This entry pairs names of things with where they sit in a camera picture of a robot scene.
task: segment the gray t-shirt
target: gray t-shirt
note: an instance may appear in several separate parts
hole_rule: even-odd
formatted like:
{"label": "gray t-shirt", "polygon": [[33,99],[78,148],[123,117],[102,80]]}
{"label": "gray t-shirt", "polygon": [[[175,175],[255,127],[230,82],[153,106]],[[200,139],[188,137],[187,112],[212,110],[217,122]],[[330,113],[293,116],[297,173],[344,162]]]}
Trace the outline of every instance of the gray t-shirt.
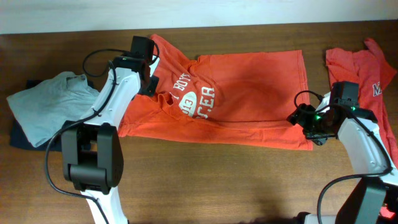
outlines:
{"label": "gray t-shirt", "polygon": [[98,95],[98,91],[87,85],[85,75],[62,72],[31,89],[8,96],[7,101],[29,142],[38,147],[66,120],[80,119]]}

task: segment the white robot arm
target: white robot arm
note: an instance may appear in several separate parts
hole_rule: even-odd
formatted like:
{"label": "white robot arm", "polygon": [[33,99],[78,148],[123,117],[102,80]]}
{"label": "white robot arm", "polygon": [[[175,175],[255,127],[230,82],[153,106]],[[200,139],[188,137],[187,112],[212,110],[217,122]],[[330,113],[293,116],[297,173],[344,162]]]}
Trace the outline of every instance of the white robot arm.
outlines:
{"label": "white robot arm", "polygon": [[[397,223],[398,217],[379,217],[383,205],[398,212],[398,170],[382,143],[373,112],[359,107],[358,84],[338,82],[330,93],[317,96],[322,99],[317,109],[302,104],[288,120],[301,125],[306,138],[315,144],[323,145],[332,136],[338,138],[347,150],[354,175],[330,182],[318,200],[318,214],[306,215],[302,223]],[[320,204],[326,190],[353,178],[361,180],[338,214],[321,217]]]}
{"label": "white robot arm", "polygon": [[[158,55],[153,55],[154,47]],[[137,94],[155,93],[159,79],[153,74],[159,60],[159,48],[153,40],[134,36],[131,51],[112,61],[105,86],[79,120],[84,122],[65,123],[78,124],[61,135],[63,174],[86,196],[96,224],[128,223],[118,193],[124,162],[117,130]],[[82,149],[91,141],[97,142],[97,152]]]}

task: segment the wood grain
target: wood grain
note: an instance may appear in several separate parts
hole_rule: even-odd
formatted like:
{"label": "wood grain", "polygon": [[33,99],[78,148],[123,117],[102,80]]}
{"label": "wood grain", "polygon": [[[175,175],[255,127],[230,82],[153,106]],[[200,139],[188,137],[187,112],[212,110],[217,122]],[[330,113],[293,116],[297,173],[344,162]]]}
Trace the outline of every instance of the wood grain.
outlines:
{"label": "wood grain", "polygon": [[[12,113],[5,97],[23,90],[27,79],[48,79],[63,71],[82,73],[81,62],[92,50],[129,49],[133,35],[150,34],[161,35],[189,58],[301,49],[309,88],[319,93],[328,92],[326,49],[362,50],[363,40],[373,37],[387,61],[398,68],[397,21],[2,35],[1,223],[93,223],[84,200],[50,188],[43,171],[44,152],[8,146]],[[112,56],[93,58],[91,71],[100,72]],[[94,82],[101,88],[104,78]],[[383,94],[398,136],[397,78]],[[122,138],[121,144],[125,169],[119,193],[131,223],[237,223],[314,213],[323,186],[352,173],[337,140],[312,152],[146,138]],[[73,190],[63,179],[60,153],[50,154],[49,165],[55,183]],[[330,189],[323,213],[336,213],[354,185],[347,181]]]}

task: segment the orange t-shirt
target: orange t-shirt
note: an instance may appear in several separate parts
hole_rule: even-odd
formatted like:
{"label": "orange t-shirt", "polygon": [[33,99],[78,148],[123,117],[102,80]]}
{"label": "orange t-shirt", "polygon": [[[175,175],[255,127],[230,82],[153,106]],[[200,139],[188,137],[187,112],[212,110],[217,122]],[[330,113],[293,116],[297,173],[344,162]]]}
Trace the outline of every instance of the orange t-shirt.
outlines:
{"label": "orange t-shirt", "polygon": [[372,110],[378,120],[380,137],[394,164],[398,165],[398,147],[387,117],[382,92],[397,73],[384,58],[378,44],[366,39],[369,50],[349,52],[343,49],[326,51],[330,85],[334,82],[350,81],[359,84],[359,105]]}
{"label": "orange t-shirt", "polygon": [[[158,35],[151,38],[160,49],[160,81],[155,96],[131,101],[121,137],[312,149],[302,128],[286,121],[294,96],[308,88],[301,50],[189,60]],[[300,103],[309,104],[308,94]]]}

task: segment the white wall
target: white wall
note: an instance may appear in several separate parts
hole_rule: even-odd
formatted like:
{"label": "white wall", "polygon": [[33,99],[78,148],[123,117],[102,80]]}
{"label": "white wall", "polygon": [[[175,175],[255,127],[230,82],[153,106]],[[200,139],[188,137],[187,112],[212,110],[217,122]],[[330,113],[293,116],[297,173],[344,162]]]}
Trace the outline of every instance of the white wall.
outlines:
{"label": "white wall", "polygon": [[398,0],[0,0],[0,34],[398,19]]}

